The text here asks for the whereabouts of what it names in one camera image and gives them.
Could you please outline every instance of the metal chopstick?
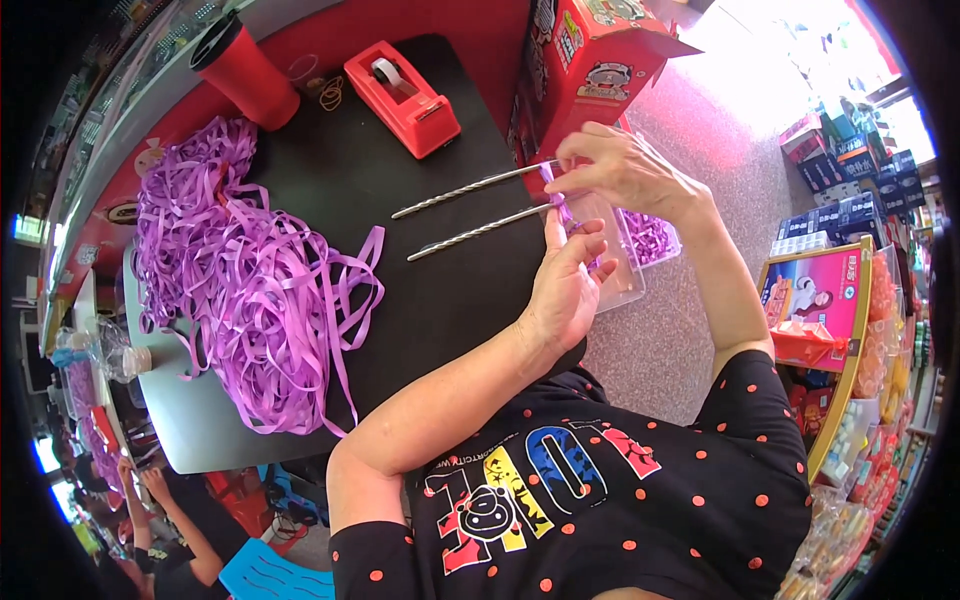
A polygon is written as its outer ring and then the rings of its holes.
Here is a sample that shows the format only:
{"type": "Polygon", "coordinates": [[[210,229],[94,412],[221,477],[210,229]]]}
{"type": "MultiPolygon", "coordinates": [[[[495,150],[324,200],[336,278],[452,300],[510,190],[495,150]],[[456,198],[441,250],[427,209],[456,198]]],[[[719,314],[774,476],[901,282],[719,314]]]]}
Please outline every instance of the metal chopstick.
{"type": "Polygon", "coordinates": [[[518,213],[515,214],[515,215],[510,215],[509,217],[504,217],[503,219],[500,219],[499,221],[494,221],[494,222],[492,222],[492,223],[487,223],[486,225],[484,225],[484,226],[482,226],[482,227],[480,227],[480,228],[471,229],[470,231],[465,231],[465,232],[461,233],[460,235],[456,235],[456,236],[454,236],[454,237],[451,237],[450,239],[444,240],[443,242],[440,242],[440,243],[438,243],[438,244],[433,244],[433,245],[431,245],[431,246],[427,246],[426,248],[424,248],[423,250],[421,250],[421,251],[419,251],[419,252],[415,252],[415,253],[413,253],[413,254],[410,254],[409,256],[407,256],[407,262],[413,262],[413,261],[415,261],[415,260],[417,260],[417,259],[419,259],[419,258],[423,258],[423,257],[425,257],[425,256],[428,256],[428,255],[430,255],[430,254],[432,254],[432,253],[434,253],[434,252],[441,251],[441,250],[443,250],[444,248],[449,248],[450,246],[453,246],[454,244],[459,244],[460,242],[463,242],[464,240],[469,240],[469,238],[471,238],[471,237],[476,237],[476,236],[478,236],[478,235],[483,235],[484,233],[487,233],[488,231],[493,231],[494,229],[503,227],[503,226],[507,225],[508,223],[512,223],[513,221],[519,221],[520,219],[523,219],[523,218],[525,218],[525,217],[529,217],[530,215],[535,215],[535,214],[541,213],[541,212],[543,212],[544,210],[547,210],[547,209],[551,208],[552,206],[553,206],[553,205],[550,204],[550,203],[541,204],[541,205],[539,205],[539,206],[533,206],[533,207],[531,207],[531,208],[527,208],[526,210],[523,210],[523,211],[521,211],[521,212],[518,212],[518,213]]]}
{"type": "MultiPolygon", "coordinates": [[[[559,162],[558,160],[551,160],[551,161],[550,161],[550,164],[555,164],[555,163],[558,163],[558,162],[559,162]]],[[[390,218],[391,218],[391,219],[399,219],[399,218],[401,218],[401,217],[405,217],[405,216],[407,216],[407,215],[409,215],[409,214],[413,214],[413,213],[417,212],[418,210],[423,210],[424,208],[427,208],[428,206],[432,206],[432,205],[434,205],[434,204],[441,203],[441,202],[443,202],[444,200],[450,200],[451,198],[456,198],[457,196],[463,196],[464,194],[467,194],[468,192],[472,192],[473,190],[480,189],[481,187],[486,187],[486,186],[488,186],[488,185],[492,185],[492,184],[497,183],[497,182],[499,182],[499,181],[508,180],[508,179],[511,178],[511,177],[516,177],[516,176],[518,176],[518,175],[523,175],[524,173],[530,173],[531,171],[536,171],[536,170],[538,170],[538,169],[540,168],[541,165],[542,165],[542,163],[538,162],[537,164],[532,164],[532,165],[530,165],[530,166],[528,166],[528,167],[522,167],[522,168],[520,168],[520,169],[515,169],[514,171],[508,171],[508,172],[506,172],[506,173],[500,173],[499,175],[492,175],[492,176],[490,176],[490,177],[488,177],[488,178],[482,179],[482,180],[477,181],[477,182],[475,182],[475,183],[471,183],[470,185],[465,185],[465,186],[459,187],[459,188],[457,188],[457,189],[455,189],[455,190],[453,190],[453,191],[446,192],[445,194],[441,194],[440,196],[434,196],[433,198],[428,198],[427,200],[424,200],[423,202],[420,202],[420,203],[416,203],[416,204],[414,204],[413,206],[409,206],[409,207],[407,207],[407,208],[402,208],[401,210],[399,210],[399,211],[395,212],[393,215],[391,215],[390,218]]]]}

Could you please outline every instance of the forearm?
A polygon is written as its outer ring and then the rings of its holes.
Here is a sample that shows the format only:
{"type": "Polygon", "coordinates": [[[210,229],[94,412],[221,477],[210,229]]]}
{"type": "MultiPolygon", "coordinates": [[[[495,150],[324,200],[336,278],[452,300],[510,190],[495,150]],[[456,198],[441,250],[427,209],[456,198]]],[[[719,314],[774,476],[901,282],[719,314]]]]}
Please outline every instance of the forearm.
{"type": "Polygon", "coordinates": [[[421,467],[469,438],[558,358],[513,324],[391,396],[335,452],[388,477],[421,467]]]}
{"type": "Polygon", "coordinates": [[[213,585],[220,571],[224,568],[224,563],[220,559],[220,556],[213,549],[213,546],[210,545],[210,542],[206,540],[204,534],[202,534],[193,521],[190,520],[190,517],[186,515],[173,499],[166,500],[160,504],[163,510],[166,511],[167,516],[170,517],[170,520],[177,526],[187,545],[190,546],[190,551],[193,552],[193,556],[203,565],[203,572],[197,572],[195,570],[198,578],[206,586],[213,585]]]}
{"type": "Polygon", "coordinates": [[[123,492],[127,497],[127,512],[130,513],[130,522],[133,525],[133,529],[149,529],[150,525],[147,521],[150,520],[150,518],[147,516],[146,509],[143,508],[143,502],[140,501],[140,497],[136,494],[136,488],[133,485],[132,479],[123,482],[123,492]]]}
{"type": "Polygon", "coordinates": [[[677,230],[693,263],[717,353],[753,344],[772,354],[754,279],[713,203],[689,215],[677,230]]]}

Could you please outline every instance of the woman's right hand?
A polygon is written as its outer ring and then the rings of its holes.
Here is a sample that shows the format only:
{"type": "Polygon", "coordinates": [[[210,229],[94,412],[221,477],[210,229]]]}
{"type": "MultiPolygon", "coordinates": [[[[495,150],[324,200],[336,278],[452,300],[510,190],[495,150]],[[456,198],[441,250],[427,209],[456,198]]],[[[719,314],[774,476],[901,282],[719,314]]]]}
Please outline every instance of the woman's right hand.
{"type": "Polygon", "coordinates": [[[679,227],[687,217],[713,209],[710,189],[681,173],[641,136],[587,121],[557,149],[566,171],[544,191],[592,190],[610,204],[660,217],[679,227]],[[592,161],[573,167],[574,158],[592,161]]]}

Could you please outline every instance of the black table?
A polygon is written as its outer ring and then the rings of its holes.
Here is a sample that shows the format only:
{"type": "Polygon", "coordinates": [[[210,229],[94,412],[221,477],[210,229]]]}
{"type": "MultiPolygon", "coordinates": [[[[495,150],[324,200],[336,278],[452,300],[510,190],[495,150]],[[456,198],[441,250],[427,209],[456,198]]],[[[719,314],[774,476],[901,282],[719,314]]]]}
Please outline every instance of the black table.
{"type": "MultiPolygon", "coordinates": [[[[519,179],[473,192],[399,221],[390,215],[485,176],[516,168],[483,100],[440,36],[396,45],[445,95],[463,132],[434,154],[416,160],[356,95],[349,82],[340,106],[326,111],[305,101],[277,132],[261,132],[248,180],[270,192],[271,208],[304,220],[333,248],[359,252],[374,225],[387,230],[375,269],[386,287],[373,311],[371,332],[360,349],[345,355],[350,392],[360,417],[411,381],[470,351],[516,319],[530,296],[543,257],[541,221],[528,218],[437,252],[417,262],[406,257],[427,244],[530,205],[519,179]]],[[[124,257],[125,292],[136,298],[130,253],[124,257]]],[[[130,323],[140,306],[127,304],[130,323]]],[[[188,323],[178,323],[183,331],[188,323]]],[[[169,334],[142,334],[154,370],[140,375],[147,407],[171,466],[180,473],[240,468],[320,454],[338,438],[325,428],[308,436],[263,436],[247,428],[213,372],[184,382],[185,348],[169,334]]],[[[551,373],[573,367],[586,340],[551,373]]],[[[352,427],[336,380],[327,394],[327,417],[352,427]]]]}

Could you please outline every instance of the woman's left hand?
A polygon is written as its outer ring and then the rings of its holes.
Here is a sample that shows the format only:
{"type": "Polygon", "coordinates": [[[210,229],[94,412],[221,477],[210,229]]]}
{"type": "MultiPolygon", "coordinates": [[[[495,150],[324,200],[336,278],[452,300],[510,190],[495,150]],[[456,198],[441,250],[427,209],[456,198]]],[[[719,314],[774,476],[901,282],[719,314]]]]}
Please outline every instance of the woman's left hand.
{"type": "Polygon", "coordinates": [[[550,209],[544,237],[546,255],[537,270],[534,290],[517,321],[525,341],[557,356],[575,347],[593,324],[600,286],[616,269],[607,260],[588,273],[587,264],[607,250],[603,219],[582,224],[567,240],[560,211],[550,209]]]}

